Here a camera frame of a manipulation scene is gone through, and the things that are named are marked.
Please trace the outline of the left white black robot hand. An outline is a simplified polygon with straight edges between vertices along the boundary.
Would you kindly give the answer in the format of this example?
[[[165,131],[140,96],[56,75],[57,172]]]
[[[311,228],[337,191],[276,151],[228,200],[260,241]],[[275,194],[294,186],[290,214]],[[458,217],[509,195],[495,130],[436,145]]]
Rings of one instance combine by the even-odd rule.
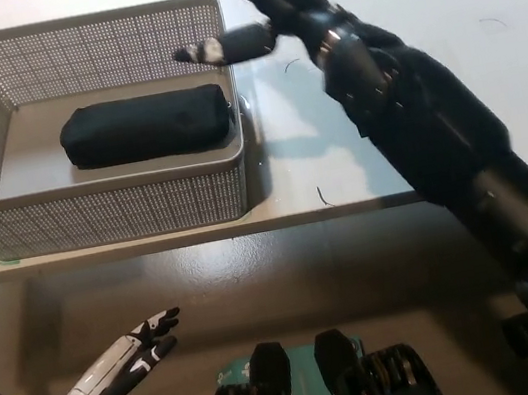
[[[67,395],[128,395],[177,344],[178,307],[158,312],[119,337]]]

